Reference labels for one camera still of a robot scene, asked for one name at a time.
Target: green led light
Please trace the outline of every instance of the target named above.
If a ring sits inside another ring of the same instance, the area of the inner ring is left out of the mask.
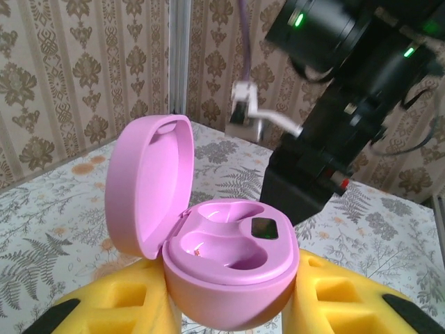
[[[295,20],[295,23],[293,24],[293,26],[298,28],[302,24],[304,18],[305,18],[305,15],[303,13],[300,13],[299,16],[297,17],[297,19]]]
[[[414,48],[413,47],[410,47],[406,52],[405,52],[405,54],[403,55],[405,58],[409,58],[413,53],[414,53],[414,51],[416,51],[416,50],[414,50]]]

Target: cable connector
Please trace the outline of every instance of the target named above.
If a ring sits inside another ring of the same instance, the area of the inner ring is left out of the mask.
[[[277,111],[258,109],[258,88],[253,82],[235,81],[232,88],[232,101],[230,117],[232,124],[246,125],[248,118],[267,120],[295,137],[301,135],[301,125],[296,124],[289,117]]]

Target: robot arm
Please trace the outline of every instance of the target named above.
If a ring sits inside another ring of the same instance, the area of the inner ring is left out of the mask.
[[[375,13],[382,8],[394,17],[380,19]],[[284,128],[260,201],[294,225],[319,213],[334,193],[344,194],[351,163],[385,135],[383,121],[400,101],[412,104],[405,102],[410,89],[427,75],[444,75],[434,52],[409,37],[407,27],[445,40],[445,1],[287,0],[283,5],[266,39],[290,56],[300,76],[310,80],[305,68],[311,67],[327,73],[318,82],[330,85],[302,127],[272,117],[274,112],[254,115],[249,104],[235,104],[227,132],[237,128],[240,134],[247,126],[244,138],[261,140],[266,126],[258,117]]]

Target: white cable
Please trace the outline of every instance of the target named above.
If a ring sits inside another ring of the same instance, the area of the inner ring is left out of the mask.
[[[257,85],[250,81],[236,81],[232,88],[233,109],[238,103],[248,105],[248,118],[262,118],[282,128],[284,131],[299,137],[303,131],[301,125],[286,115],[274,110],[258,109]]]

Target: red light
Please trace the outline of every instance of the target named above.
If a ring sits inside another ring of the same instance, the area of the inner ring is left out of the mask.
[[[348,188],[348,185],[349,185],[349,179],[344,179],[343,182],[340,184],[340,187],[342,189],[346,189]]]

